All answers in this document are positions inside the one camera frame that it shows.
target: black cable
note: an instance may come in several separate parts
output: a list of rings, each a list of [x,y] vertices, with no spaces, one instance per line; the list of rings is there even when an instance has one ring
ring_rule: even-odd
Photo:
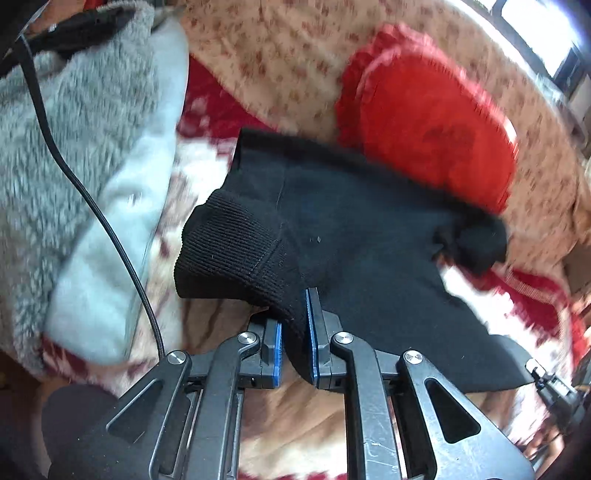
[[[47,122],[47,114],[45,112],[45,106],[43,104],[43,96],[41,95],[41,89],[39,87],[39,81],[37,79],[37,72],[35,71],[35,64],[33,62],[33,54],[31,53],[31,49],[29,48],[29,44],[27,43],[27,39],[20,35],[18,40],[14,44],[12,48],[14,54],[17,56],[18,61],[21,64],[22,72],[25,76],[25,80],[27,82],[27,86],[29,88],[29,93],[31,94],[31,99],[33,100],[33,105],[35,107],[35,112],[37,114],[37,120],[39,122],[39,127],[41,128],[41,133],[43,138],[45,139],[45,143],[47,144],[47,148],[51,153],[51,156],[56,161],[57,165],[60,167],[64,175],[72,182],[72,185],[76,187],[76,190],[80,192],[82,198],[84,198],[85,202],[88,204],[92,213],[99,219],[100,224],[105,229],[107,235],[113,242],[117,253],[121,257],[129,276],[131,277],[131,281],[134,283],[135,289],[138,291],[138,295],[144,305],[146,310],[146,314],[148,315],[148,319],[150,320],[150,325],[152,327],[152,331],[154,332],[154,339],[156,340],[156,347],[158,349],[158,358],[162,360],[165,355],[164,351],[164,342],[162,341],[162,334],[160,333],[160,328],[158,327],[158,322],[156,321],[156,316],[154,315],[154,311],[152,310],[152,306],[150,305],[150,301],[148,300],[148,296],[144,290],[144,286],[142,282],[139,280],[138,274],[134,270],[134,266],[131,264],[127,253],[125,252],[121,242],[117,238],[117,235],[113,231],[113,228],[110,226],[109,222],[103,215],[103,212],[100,211],[99,206],[96,204],[90,193],[86,190],[82,182],[76,177],[74,172],[68,167],[66,161],[60,154],[59,149],[55,141],[53,140],[53,136],[51,135],[51,131],[49,128],[49,123]]]

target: bed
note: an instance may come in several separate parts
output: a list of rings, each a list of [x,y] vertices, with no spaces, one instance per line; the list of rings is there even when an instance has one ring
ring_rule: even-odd
[[[383,22],[404,22],[432,36],[511,120],[519,141],[518,170],[503,215],[511,232],[509,258],[498,274],[510,276],[519,269],[550,278],[567,291],[562,260],[577,241],[591,241],[589,186],[565,128],[526,65],[503,39],[493,40],[495,32],[465,5],[442,0],[191,0],[182,23],[194,58],[147,284],[168,350],[208,351],[238,333],[256,311],[236,300],[182,300],[172,277],[184,222],[222,184],[240,127],[334,141],[339,76],[350,54]],[[553,304],[556,298],[549,295],[542,297]],[[549,348],[550,356],[560,357],[557,365],[566,377],[572,364],[568,303],[562,300],[555,308],[557,329]],[[549,345],[528,327],[516,335],[529,336],[534,347]],[[53,374],[121,395],[155,364],[157,355],[142,314],[125,364],[93,365],[51,342],[44,342],[43,358]],[[528,402],[540,408],[534,397],[523,387],[470,398],[513,441],[526,445],[541,425],[532,412],[524,416]],[[343,475],[342,396],[315,390],[286,361],[281,388],[248,391],[241,442],[243,476]]]

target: red pillow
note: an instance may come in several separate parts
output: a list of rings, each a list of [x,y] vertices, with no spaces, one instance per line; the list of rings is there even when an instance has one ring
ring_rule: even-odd
[[[499,214],[515,171],[513,126],[433,40],[385,25],[345,70],[339,142]]]

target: window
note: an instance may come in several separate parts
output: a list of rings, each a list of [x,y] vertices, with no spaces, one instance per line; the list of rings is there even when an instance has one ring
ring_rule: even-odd
[[[559,10],[548,8],[537,0],[507,0],[501,16],[554,77],[573,47],[567,18]]]

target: gray fleece blanket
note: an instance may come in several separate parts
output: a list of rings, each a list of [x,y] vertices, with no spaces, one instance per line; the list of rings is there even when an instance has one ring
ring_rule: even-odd
[[[53,136],[94,198],[158,102],[147,43],[154,10],[123,5],[137,12],[111,41],[67,63],[53,53],[35,58]],[[50,295],[91,212],[43,141],[20,67],[0,80],[0,145],[0,348],[40,374]]]

